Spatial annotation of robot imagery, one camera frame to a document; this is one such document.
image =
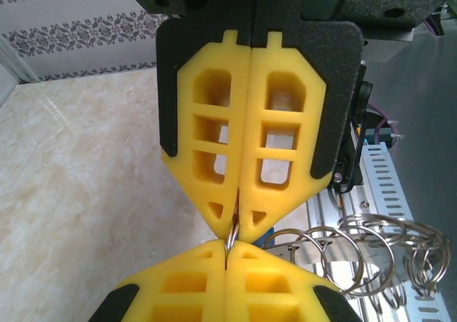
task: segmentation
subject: rectangular cutout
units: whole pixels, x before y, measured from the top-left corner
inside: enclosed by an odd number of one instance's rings
[[[296,303],[250,304],[248,312],[249,322],[304,322]]]
[[[183,271],[166,277],[161,293],[191,293],[206,291],[205,272]]]
[[[306,90],[297,75],[272,72],[268,75],[266,109],[303,111]]]
[[[152,322],[202,322],[201,304],[160,304],[154,306]]]
[[[289,183],[292,163],[286,160],[259,159],[258,174],[261,185],[284,190]]]
[[[249,252],[244,252],[243,255],[241,256],[242,259],[258,259],[255,255],[249,253]]]
[[[200,258],[200,259],[210,259],[213,257],[213,251],[212,250],[207,250],[207,251],[204,251],[202,254],[200,254],[197,258]]]
[[[214,172],[217,174],[226,174],[227,157],[222,154],[216,154],[216,160],[214,161]]]
[[[425,296],[415,296],[414,297],[417,301],[427,301],[427,302],[432,302],[435,301],[435,298],[430,296],[430,297],[425,297]]]
[[[291,293],[287,277],[271,271],[248,272],[245,277],[246,292],[249,293]]]
[[[262,123],[261,147],[268,149],[297,149],[300,125]]]
[[[421,313],[438,313],[438,309],[437,308],[431,308],[431,307],[428,307],[428,306],[420,306],[419,307],[419,311]]]
[[[228,121],[194,115],[193,137],[196,140],[227,144]]]
[[[194,102],[230,106],[231,75],[227,70],[207,69],[194,82]]]
[[[198,180],[215,184],[224,182],[225,176],[214,169],[216,157],[217,154],[194,151],[194,175]]]

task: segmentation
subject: small screw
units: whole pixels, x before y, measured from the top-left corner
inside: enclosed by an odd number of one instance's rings
[[[333,181],[335,181],[336,183],[340,183],[342,180],[343,180],[343,176],[341,175],[341,173],[336,172],[333,175]]]

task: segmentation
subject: yellow 3d-printed part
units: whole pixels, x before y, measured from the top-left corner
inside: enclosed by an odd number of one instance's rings
[[[337,291],[327,279],[241,241],[228,257],[227,322],[330,322],[313,291]]]
[[[282,33],[253,49],[244,124],[239,194],[240,240],[255,241],[277,221],[325,188],[331,174],[310,175],[326,84],[296,49],[282,48]],[[289,149],[271,148],[270,135],[289,135]],[[269,182],[263,168],[285,171]]]
[[[226,31],[178,72],[178,155],[162,159],[218,238],[238,198],[251,48]]]
[[[119,284],[119,288],[139,286],[122,321],[224,321],[225,275],[222,240],[209,241],[138,272]]]
[[[227,269],[225,260],[217,240],[152,266],[122,281],[91,321],[330,322],[314,291],[338,291],[330,281],[242,241]]]
[[[242,241],[252,242],[325,188],[310,175],[326,84],[282,33],[265,49],[236,44],[236,31],[209,43],[178,72],[178,155],[164,163],[222,239],[239,201]],[[270,135],[287,135],[274,148]],[[286,169],[271,182],[263,170]]]

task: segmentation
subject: silver metal ring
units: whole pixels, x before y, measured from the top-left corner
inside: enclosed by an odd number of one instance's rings
[[[366,292],[370,292],[370,283],[368,282],[368,279],[364,278],[363,282],[364,282],[364,286],[366,287]],[[382,315],[383,314],[383,308],[381,306],[381,302],[379,301],[379,296],[378,295],[370,295],[370,296],[368,296],[368,299],[369,299],[371,305],[373,306],[374,311],[378,315]]]
[[[357,288],[360,284],[360,282],[362,282],[362,278],[363,278],[363,263],[364,263],[364,259],[363,259],[363,255],[362,255],[362,252],[360,250],[360,248],[357,246],[357,244],[354,242],[354,240],[352,238],[350,238],[349,236],[347,236],[343,231],[337,229],[337,228],[333,228],[333,227],[326,227],[326,226],[319,226],[319,227],[314,227],[314,228],[311,228],[309,230],[307,230],[305,233],[310,235],[312,233],[315,233],[315,232],[323,232],[323,231],[328,231],[331,233],[331,236],[334,235],[334,234],[338,234],[339,236],[342,236],[343,238],[345,238],[347,241],[349,241],[349,243],[354,247],[354,249],[356,250],[356,253],[357,253],[357,259],[358,259],[358,268],[357,268],[357,272],[356,272],[356,275],[354,276],[354,278],[352,279],[354,284],[350,287],[350,288],[343,288],[342,286],[340,286],[339,284],[337,284],[335,282],[335,280],[330,276],[330,274],[327,272],[327,279],[329,281],[331,281],[337,288],[339,288],[341,290],[341,293],[342,294],[346,294],[346,293],[349,293],[349,292],[352,292],[352,290],[354,290],[355,288]]]
[[[286,229],[281,229],[280,231],[276,231],[274,232],[273,234],[271,234],[266,240],[265,242],[263,243],[262,245],[262,249],[264,250],[268,250],[270,248],[274,248],[274,247],[279,247],[281,246],[281,244],[279,245],[275,245],[275,246],[272,246],[272,247],[267,247],[267,245],[271,242],[271,240],[273,240],[275,237],[277,236],[280,236],[280,235],[285,235],[285,234],[293,234],[293,235],[297,235],[298,238],[297,238],[297,241],[301,240],[301,238],[305,238],[306,240],[310,241],[319,251],[319,253],[321,254],[321,265],[322,265],[322,269],[323,269],[323,272],[324,272],[324,276],[327,277],[328,275],[328,261],[327,261],[327,258],[326,258],[326,255],[320,245],[319,242],[317,242],[314,238],[312,238],[311,236],[309,235],[306,235],[304,231],[301,231],[300,229],[295,229],[295,228],[286,228]],[[292,246],[292,249],[291,249],[291,255],[290,255],[290,262],[295,264],[295,251],[296,251],[296,248],[294,246]]]
[[[236,239],[238,238],[238,233],[240,231],[240,224],[239,224],[239,219],[238,215],[234,214],[233,218],[231,219],[231,224],[230,224],[230,231],[227,236],[227,240],[225,242],[225,252],[226,252],[226,264],[227,260],[229,257],[229,253],[231,249],[233,248],[233,245],[235,244]]]
[[[344,226],[344,227],[340,227],[340,229],[341,230],[360,229],[362,231],[366,231],[366,232],[368,232],[370,234],[373,234],[374,236],[379,238],[379,240],[381,240],[382,243],[384,243],[384,245],[386,246],[386,248],[388,250],[388,255],[389,255],[388,275],[386,277],[386,280],[382,284],[380,284],[380,286],[378,288],[370,291],[370,294],[374,295],[375,293],[382,292],[382,290],[385,289],[392,282],[393,276],[395,275],[395,258],[393,257],[392,248],[389,246],[387,241],[382,238],[381,235],[379,235],[378,233],[376,233],[375,231],[372,231],[371,229],[369,229],[367,227],[364,227],[364,226]],[[351,292],[351,294],[355,295],[355,296],[359,296],[359,297],[367,296],[366,293],[359,293],[359,292]]]

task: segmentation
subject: triangular cutout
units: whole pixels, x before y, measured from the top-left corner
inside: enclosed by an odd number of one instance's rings
[[[252,211],[252,224],[257,226],[260,222],[262,222],[266,217],[265,211]]]
[[[209,202],[209,208],[213,212],[214,216],[219,220],[222,217],[222,212],[224,211],[224,206],[219,203]]]

